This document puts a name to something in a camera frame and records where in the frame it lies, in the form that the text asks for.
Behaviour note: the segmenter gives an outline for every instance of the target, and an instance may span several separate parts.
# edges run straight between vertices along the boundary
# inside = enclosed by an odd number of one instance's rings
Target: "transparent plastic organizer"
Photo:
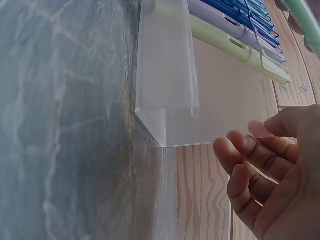
[[[142,0],[135,112],[161,147],[249,133],[268,106],[263,81],[269,78],[192,37],[187,0]]]

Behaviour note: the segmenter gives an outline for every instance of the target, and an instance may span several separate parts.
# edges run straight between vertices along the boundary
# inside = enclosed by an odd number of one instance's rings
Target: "marble surface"
[[[0,0],[0,239],[177,238],[176,150],[134,114],[139,0]]]

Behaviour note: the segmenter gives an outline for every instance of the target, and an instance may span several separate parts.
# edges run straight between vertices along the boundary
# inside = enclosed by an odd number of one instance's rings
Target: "pen clip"
[[[245,6],[247,7],[248,10],[251,10],[252,12],[257,12],[256,14],[262,14],[263,17],[266,17],[268,21],[271,21],[271,17],[269,16],[269,12],[266,10],[266,8],[263,8],[259,5],[257,5],[257,3],[253,2],[253,1],[248,1],[248,0],[242,0],[245,3]]]
[[[256,5],[258,5],[255,1],[252,1],[252,0],[249,0],[249,1],[252,2],[252,3],[254,3],[254,4],[256,4]],[[262,8],[265,9],[265,10],[268,9],[267,5],[265,5],[263,2],[259,2],[258,7],[260,7],[260,6],[262,6]]]
[[[263,36],[261,36],[259,33],[258,33],[258,30],[256,27],[254,27],[254,36],[255,36],[255,40],[256,40],[256,43],[259,44],[265,52],[268,52],[268,53],[271,53],[271,54],[276,54],[279,58],[281,58],[281,63],[285,63],[287,60],[282,56],[282,54],[284,53],[284,50],[273,44],[271,41],[269,41],[268,39],[264,38]],[[263,40],[265,40],[269,45],[271,45],[271,47],[273,47],[276,52],[274,51],[271,51],[270,49],[267,49],[265,46],[263,46],[259,40],[259,37],[263,38]]]
[[[264,25],[266,28],[270,29],[270,32],[273,31],[273,28],[275,27],[275,24],[273,22],[264,19],[259,14],[254,13],[251,9],[249,9],[248,15],[249,18],[253,18],[257,22],[260,22],[260,24]]]
[[[260,3],[260,4],[264,4],[265,1],[264,0],[256,0],[256,2]]]
[[[223,3],[225,6],[227,6],[229,9],[234,9],[234,10],[237,10],[237,15],[235,16],[235,19],[236,20],[237,18],[240,17],[240,14],[241,14],[241,10],[240,8],[236,7],[236,6],[233,6],[231,3],[228,3],[228,2],[225,2],[224,0],[219,0],[221,3]]]
[[[255,23],[253,23],[252,19],[255,20],[255,21],[257,21],[257,20],[255,19],[255,17],[253,16],[251,11],[249,11],[248,17],[249,17],[249,22],[250,22],[252,28],[260,29],[260,31],[264,32],[265,34],[268,34],[274,40],[278,41],[277,38],[279,38],[280,35],[276,31],[274,31],[273,29],[269,28],[268,26],[263,26],[264,29],[262,29],[260,27],[257,27],[257,25]]]
[[[260,61],[263,69],[280,78],[280,79],[275,78],[273,79],[274,81],[278,82],[281,85],[286,85],[291,83],[291,81],[286,78],[286,76],[290,74],[291,71],[285,66],[281,65],[280,63],[276,62],[275,60],[267,56],[263,49],[260,52]],[[271,64],[274,64],[276,67],[278,67],[278,70],[272,66],[269,67],[267,61],[271,62]]]

